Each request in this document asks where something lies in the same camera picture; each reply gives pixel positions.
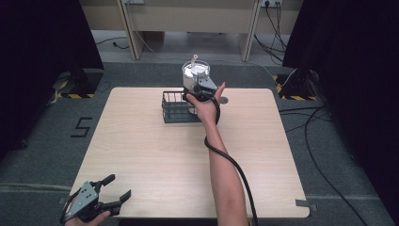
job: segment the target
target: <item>wire rack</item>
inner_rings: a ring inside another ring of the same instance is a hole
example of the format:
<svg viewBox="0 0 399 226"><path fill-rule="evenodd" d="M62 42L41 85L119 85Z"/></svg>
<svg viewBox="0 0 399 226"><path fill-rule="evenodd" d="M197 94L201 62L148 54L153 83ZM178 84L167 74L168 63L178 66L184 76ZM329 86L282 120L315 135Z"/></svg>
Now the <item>wire rack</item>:
<svg viewBox="0 0 399 226"><path fill-rule="evenodd" d="M162 109L165 123L200 122L196 108L183 96L182 91L164 91Z"/></svg>

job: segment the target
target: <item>wall socket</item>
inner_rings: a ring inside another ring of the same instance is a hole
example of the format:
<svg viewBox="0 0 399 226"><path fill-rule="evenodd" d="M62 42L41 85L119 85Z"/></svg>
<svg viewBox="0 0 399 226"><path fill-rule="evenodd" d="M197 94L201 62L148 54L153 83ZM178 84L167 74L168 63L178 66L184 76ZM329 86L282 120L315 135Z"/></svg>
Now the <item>wall socket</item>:
<svg viewBox="0 0 399 226"><path fill-rule="evenodd" d="M279 5L282 5L282 0L262 0L262 7L265 8L265 3L266 1L269 1L269 7L270 8L276 8L277 7L277 3L279 3Z"/></svg>

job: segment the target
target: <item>hand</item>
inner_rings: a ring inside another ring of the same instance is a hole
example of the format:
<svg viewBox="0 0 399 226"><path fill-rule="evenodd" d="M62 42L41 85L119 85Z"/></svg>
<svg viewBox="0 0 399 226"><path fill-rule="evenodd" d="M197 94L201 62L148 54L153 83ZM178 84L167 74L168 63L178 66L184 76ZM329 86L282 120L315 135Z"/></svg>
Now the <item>hand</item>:
<svg viewBox="0 0 399 226"><path fill-rule="evenodd" d="M219 104L220 104L220 97L221 97L225 87L226 87L226 83L223 83L217 89L217 91L214 95ZM216 119L217 113L216 113L216 107L212 101L199 102L191 94L187 94L186 97L187 97L188 101L196 107L197 115L205 126L209 125L209 124L215 124L215 119Z"/></svg>
<svg viewBox="0 0 399 226"><path fill-rule="evenodd" d="M108 219L110 215L111 212L105 211L89 223L85 223L80 218L75 217L68 220L65 223L65 226L98 226L99 224L103 223L106 219Z"/></svg>

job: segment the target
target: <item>gray carpet floor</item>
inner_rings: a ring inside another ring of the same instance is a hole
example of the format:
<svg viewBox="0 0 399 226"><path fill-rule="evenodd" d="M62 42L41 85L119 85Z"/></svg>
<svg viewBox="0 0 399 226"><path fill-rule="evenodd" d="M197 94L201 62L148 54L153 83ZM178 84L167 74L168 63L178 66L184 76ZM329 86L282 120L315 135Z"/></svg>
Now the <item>gray carpet floor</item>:
<svg viewBox="0 0 399 226"><path fill-rule="evenodd" d="M181 87L181 64L105 63L104 76L92 99L60 98L41 114L27 138L28 146L14 150L0 163L0 226L59 225L63 199L70 193L90 139L114 87ZM274 80L258 66L212 65L211 76L228 88L262 88L275 93L279 110L320 106L317 101L281 100ZM268 67L272 74L291 69ZM321 176L307 150L304 123L312 109L281 113L305 194L312 207L302 219L261 219L261 225L362 225L356 214ZM347 198L368 225L393 225L390 216L356 161L351 158L327 108L308 126L311 153L329 181ZM75 126L90 127L86 137ZM111 218L103 225L118 225ZM198 221L134 219L123 225L204 225Z"/></svg>

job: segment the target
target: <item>forearm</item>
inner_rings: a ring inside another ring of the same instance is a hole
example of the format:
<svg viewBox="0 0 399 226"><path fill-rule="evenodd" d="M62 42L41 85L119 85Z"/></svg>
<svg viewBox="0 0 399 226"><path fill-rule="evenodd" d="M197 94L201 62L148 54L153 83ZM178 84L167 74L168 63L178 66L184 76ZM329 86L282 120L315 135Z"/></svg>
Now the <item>forearm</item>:
<svg viewBox="0 0 399 226"><path fill-rule="evenodd" d="M209 144L227 153L214 123L204 123ZM209 151L211 183L219 225L247 225L245 193L235 166L218 153Z"/></svg>

